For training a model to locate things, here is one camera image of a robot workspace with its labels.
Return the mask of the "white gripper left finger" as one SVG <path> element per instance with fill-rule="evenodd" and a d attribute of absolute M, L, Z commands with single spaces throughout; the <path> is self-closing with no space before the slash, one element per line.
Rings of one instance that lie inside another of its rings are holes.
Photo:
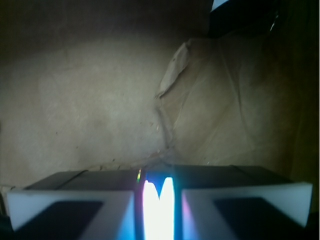
<path fill-rule="evenodd" d="M 137 170 L 58 172 L 7 193 L 16 240 L 134 240 Z"/>

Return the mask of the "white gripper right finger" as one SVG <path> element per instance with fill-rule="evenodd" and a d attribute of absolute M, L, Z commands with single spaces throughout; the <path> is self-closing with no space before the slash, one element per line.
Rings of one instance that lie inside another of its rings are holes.
<path fill-rule="evenodd" d="M 313 186 L 259 166 L 177 165 L 177 240 L 309 240 Z"/>

